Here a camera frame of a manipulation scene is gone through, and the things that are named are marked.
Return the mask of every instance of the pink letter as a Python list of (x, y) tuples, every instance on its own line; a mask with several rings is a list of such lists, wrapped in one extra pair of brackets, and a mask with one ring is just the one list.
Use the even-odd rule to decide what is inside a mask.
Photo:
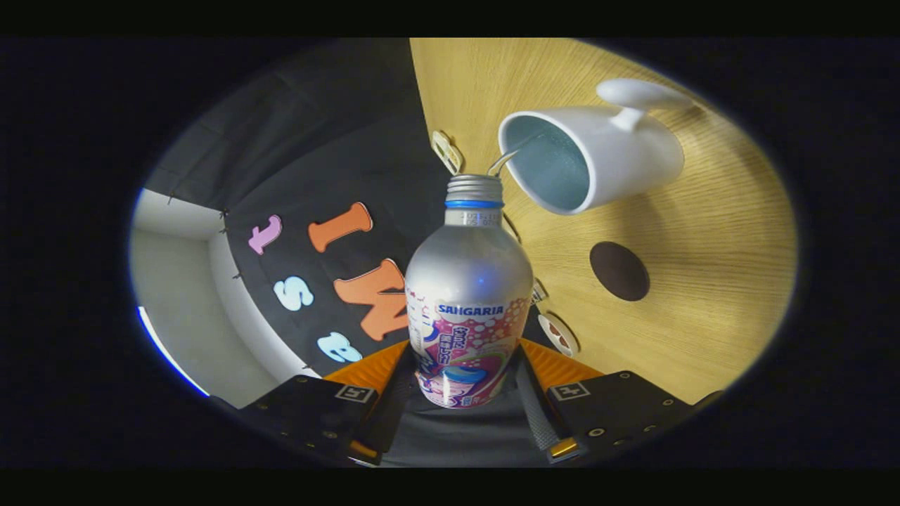
[(247, 243), (256, 252), (257, 255), (263, 254), (263, 247), (272, 244), (272, 241), (278, 239), (281, 235), (281, 218), (273, 214), (269, 216), (269, 226), (263, 231), (259, 231), (259, 227), (253, 227), (253, 237)]

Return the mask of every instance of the bottle label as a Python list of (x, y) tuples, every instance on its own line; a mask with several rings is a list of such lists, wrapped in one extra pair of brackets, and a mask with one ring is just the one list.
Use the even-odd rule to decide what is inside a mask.
[(497, 303), (429, 300), (407, 286), (409, 339), (422, 393), (445, 408), (489, 402), (528, 316), (526, 298)]

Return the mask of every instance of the letter s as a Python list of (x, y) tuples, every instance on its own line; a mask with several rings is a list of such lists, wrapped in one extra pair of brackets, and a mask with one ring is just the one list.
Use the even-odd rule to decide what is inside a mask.
[(306, 282), (297, 276), (275, 283), (273, 290), (278, 301), (288, 311), (299, 311), (301, 307), (312, 304), (314, 299)]

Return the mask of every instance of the wooden table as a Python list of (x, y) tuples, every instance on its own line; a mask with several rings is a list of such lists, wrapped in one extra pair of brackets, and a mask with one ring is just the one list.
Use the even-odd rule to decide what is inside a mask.
[[(770, 342), (797, 274), (797, 233), (785, 188), (761, 149), (690, 90), (633, 61), (566, 39), (413, 39), (428, 135), (446, 133), (483, 174), (500, 156), (497, 130), (515, 111), (603, 104), (595, 86), (632, 77), (697, 104), (652, 112), (678, 136), (680, 178), (666, 187), (561, 216), (532, 202), (503, 171), (505, 211), (549, 297), (539, 303), (574, 332), (577, 359), (633, 370), (685, 402), (724, 389)], [(607, 291), (591, 248), (614, 241), (644, 263), (650, 291)]]

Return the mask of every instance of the dark brown circle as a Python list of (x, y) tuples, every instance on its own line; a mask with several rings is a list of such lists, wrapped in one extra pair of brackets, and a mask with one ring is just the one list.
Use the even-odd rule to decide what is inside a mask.
[(640, 301), (650, 291), (650, 276), (644, 263), (621, 244), (595, 244), (590, 250), (590, 268), (600, 284), (620, 299)]

